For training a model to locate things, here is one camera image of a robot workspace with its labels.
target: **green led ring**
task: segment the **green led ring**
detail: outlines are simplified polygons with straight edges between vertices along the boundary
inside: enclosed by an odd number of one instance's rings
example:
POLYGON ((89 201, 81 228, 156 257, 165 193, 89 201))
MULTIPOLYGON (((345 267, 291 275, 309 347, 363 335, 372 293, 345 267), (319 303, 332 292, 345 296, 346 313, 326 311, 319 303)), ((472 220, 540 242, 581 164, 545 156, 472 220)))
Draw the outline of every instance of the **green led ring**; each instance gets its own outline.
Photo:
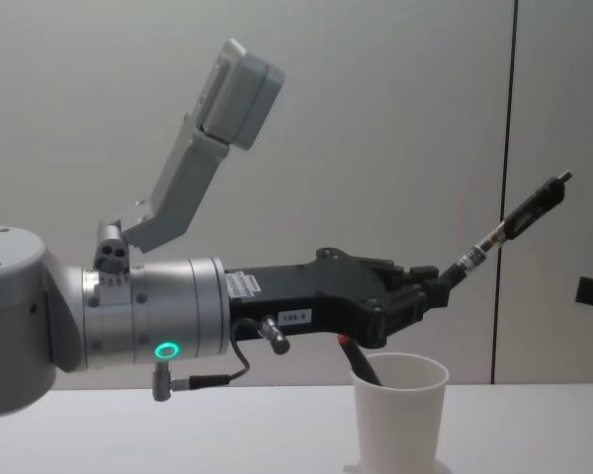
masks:
POLYGON ((175 343, 162 343, 156 349, 154 349, 154 355, 158 358, 173 358, 180 352, 180 346, 175 343))

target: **cup rim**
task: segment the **cup rim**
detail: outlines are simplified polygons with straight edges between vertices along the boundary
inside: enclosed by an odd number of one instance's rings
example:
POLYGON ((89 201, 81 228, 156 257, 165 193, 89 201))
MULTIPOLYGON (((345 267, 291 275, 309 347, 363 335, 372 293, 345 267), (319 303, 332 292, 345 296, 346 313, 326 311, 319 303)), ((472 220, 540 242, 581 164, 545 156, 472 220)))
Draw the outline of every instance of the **cup rim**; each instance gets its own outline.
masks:
POLYGON ((360 383, 360 384, 364 384, 370 387, 374 387, 377 388, 379 390, 387 390, 387 391, 391 391, 391 392, 405 392, 405 393, 412 393, 412 392, 425 392, 427 390, 431 390, 434 388, 438 388, 442 385, 446 385, 448 383, 448 380, 451 377, 451 374, 449 373, 448 369, 442 364, 437 362, 436 360, 433 360, 431 358, 425 357, 423 355, 418 355, 418 354, 411 354, 411 353, 377 353, 377 354, 370 354, 367 355, 367 359, 369 358, 377 358, 377 357, 383 357, 383 356, 402 356, 402 357, 408 357, 408 358, 419 358, 422 359, 426 362, 429 362, 433 365, 437 365, 439 368, 441 368, 444 372, 444 377, 442 380, 440 380, 438 383, 434 383, 433 385, 427 385, 425 387, 419 387, 419 388, 393 388, 393 387, 384 387, 381 385, 375 385, 374 383, 371 382, 367 382, 365 380, 363 380, 362 378, 358 377, 353 370, 350 369, 350 372, 352 374, 352 378, 354 380, 354 384, 356 383, 360 383))

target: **pen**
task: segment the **pen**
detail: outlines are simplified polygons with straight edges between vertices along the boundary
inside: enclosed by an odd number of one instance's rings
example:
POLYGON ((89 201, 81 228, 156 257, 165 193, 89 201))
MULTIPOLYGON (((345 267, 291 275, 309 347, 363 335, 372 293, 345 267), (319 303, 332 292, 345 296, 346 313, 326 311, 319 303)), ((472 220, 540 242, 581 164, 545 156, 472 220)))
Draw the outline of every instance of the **pen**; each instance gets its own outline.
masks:
POLYGON ((382 386, 380 379, 374 372, 374 368, 353 339, 339 334, 338 344, 345 353, 345 356, 347 356, 349 363, 352 365, 352 370, 354 370, 357 377, 362 378, 368 383, 382 386))
POLYGON ((515 239, 534 222, 560 204, 564 199, 564 184, 572 176, 573 173, 567 170, 560 176, 549 179, 514 212, 505 217, 483 240, 443 272, 439 279, 449 281, 451 287, 457 286, 474 269, 485 262, 487 252, 493 248, 500 248, 508 240, 515 239))

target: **white label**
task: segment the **white label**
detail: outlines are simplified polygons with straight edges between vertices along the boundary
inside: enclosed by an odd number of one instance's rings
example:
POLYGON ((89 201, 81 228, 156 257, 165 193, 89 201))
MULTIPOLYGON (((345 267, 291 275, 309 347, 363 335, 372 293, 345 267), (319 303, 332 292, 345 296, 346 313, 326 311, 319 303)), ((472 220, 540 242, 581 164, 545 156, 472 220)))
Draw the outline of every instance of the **white label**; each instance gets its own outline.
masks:
POLYGON ((248 289, 252 289, 255 293, 261 292, 261 286, 259 286, 257 278, 254 275, 246 276, 246 286, 248 286, 248 289))
POLYGON ((279 326, 292 324, 309 324, 312 322, 311 309, 295 309, 294 311, 280 311, 277 318, 279 326))
POLYGON ((248 287, 248 282, 244 272, 236 274, 226 274, 226 286, 228 295, 231 298, 252 298, 255 293, 248 287))

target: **gray wall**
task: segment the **gray wall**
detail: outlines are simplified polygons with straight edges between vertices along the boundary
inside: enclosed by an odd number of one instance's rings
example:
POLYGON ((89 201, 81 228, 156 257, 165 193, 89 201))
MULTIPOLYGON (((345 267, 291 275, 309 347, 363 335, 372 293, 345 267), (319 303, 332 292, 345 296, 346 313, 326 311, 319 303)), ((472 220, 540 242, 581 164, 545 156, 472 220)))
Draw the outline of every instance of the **gray wall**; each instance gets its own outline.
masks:
POLYGON ((520 2, 507 206, 572 169, 565 204, 503 254, 496 377, 593 382, 593 0, 520 2))
MULTIPOLYGON (((576 178, 563 209, 504 254, 497 377, 593 380, 593 311, 575 318, 567 295, 579 275, 593 276, 593 252, 583 250, 593 246, 593 1, 520 3, 507 207, 550 173, 572 167, 576 178)), ((286 86, 251 151, 222 165, 188 235, 146 259, 280 265, 333 245, 442 268, 498 217, 512 8, 0 2, 0 224, 89 265, 99 218, 151 189, 216 53, 237 38, 284 68, 286 86)), ((387 349, 436 358, 454 382, 488 382, 494 286, 491 260, 447 310, 387 349)), ((330 335, 293 343, 285 357, 245 345, 254 368, 241 383, 348 381, 330 335)), ((236 366, 228 355, 174 370, 236 366)), ((57 386, 147 386, 149 370, 63 376, 57 386)))

